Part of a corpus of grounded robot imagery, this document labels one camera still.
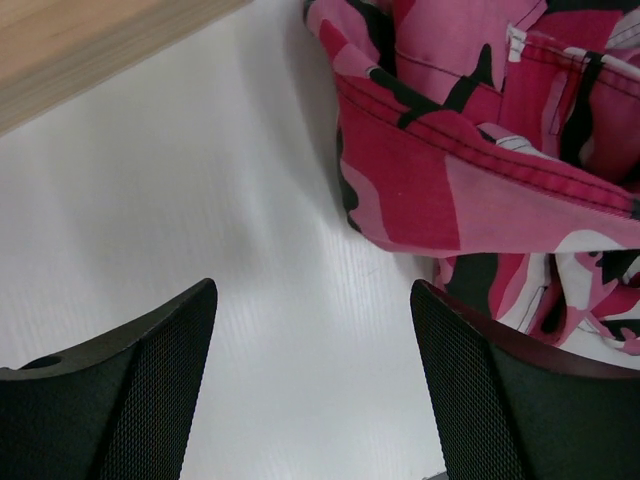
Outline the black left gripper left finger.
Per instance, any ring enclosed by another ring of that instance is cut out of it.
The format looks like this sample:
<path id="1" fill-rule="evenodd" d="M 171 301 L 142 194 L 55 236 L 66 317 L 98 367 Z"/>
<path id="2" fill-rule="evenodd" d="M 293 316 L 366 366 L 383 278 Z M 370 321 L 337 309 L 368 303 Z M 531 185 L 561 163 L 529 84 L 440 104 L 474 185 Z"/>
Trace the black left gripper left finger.
<path id="1" fill-rule="evenodd" d="M 179 478 L 217 300 L 204 279 L 100 336 L 3 368 L 2 478 Z"/>

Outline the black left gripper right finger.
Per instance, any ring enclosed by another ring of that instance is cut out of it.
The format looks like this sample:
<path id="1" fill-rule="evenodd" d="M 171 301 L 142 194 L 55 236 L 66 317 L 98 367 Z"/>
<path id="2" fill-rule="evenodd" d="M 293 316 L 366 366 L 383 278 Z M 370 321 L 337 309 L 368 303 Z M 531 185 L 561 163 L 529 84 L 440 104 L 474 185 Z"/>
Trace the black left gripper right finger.
<path id="1" fill-rule="evenodd" d="M 635 479 L 639 374 L 543 344 L 424 280 L 411 314 L 450 479 Z"/>

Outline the pink camouflage trousers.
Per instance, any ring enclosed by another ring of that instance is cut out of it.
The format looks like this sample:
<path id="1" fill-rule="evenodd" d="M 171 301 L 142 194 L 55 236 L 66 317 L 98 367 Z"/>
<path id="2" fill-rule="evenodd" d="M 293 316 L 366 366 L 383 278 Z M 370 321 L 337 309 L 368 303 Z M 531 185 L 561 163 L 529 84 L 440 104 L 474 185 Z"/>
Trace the pink camouflage trousers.
<path id="1" fill-rule="evenodd" d="M 349 224 L 552 346 L 639 352 L 639 5 L 307 1 Z"/>

